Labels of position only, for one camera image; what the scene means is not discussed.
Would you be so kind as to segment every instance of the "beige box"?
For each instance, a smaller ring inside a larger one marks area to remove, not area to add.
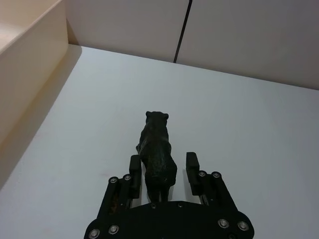
[[[0,144],[68,47],[62,0],[0,2]]]

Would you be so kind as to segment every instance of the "black bear figurine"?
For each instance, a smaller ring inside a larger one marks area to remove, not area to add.
[[[170,152],[167,132],[168,114],[146,112],[146,125],[136,149],[146,172],[145,183],[150,201],[168,201],[169,188],[175,184],[177,166]]]

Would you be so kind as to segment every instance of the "black line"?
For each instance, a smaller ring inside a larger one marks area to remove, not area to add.
[[[188,15],[189,15],[192,3],[193,3],[193,0],[189,0],[184,23],[183,23],[183,28],[181,29],[181,33],[180,33],[180,37],[179,37],[179,41],[178,41],[178,45],[177,45],[177,49],[176,49],[176,53],[175,53],[175,57],[174,57],[174,63],[176,63],[176,61],[177,61],[179,48],[181,45],[181,41],[183,40],[183,36],[184,36],[184,32],[185,32],[185,28],[186,28],[186,24],[187,24],[187,20],[188,20]]]

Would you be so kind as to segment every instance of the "white table surface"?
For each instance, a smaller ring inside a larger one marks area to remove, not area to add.
[[[173,200],[198,202],[185,174],[195,151],[256,239],[318,238],[318,102],[315,90],[70,45],[1,149],[2,171],[16,162],[0,191],[0,238],[83,238],[108,179],[128,173],[146,111],[169,113]]]

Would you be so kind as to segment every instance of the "white floor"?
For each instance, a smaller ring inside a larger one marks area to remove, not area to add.
[[[198,202],[185,174],[195,151],[256,239],[317,238],[318,102],[315,90],[70,45],[17,129],[28,132],[1,151],[18,163],[0,191],[0,238],[83,238],[108,179],[128,173],[146,111],[169,114],[173,200]]]

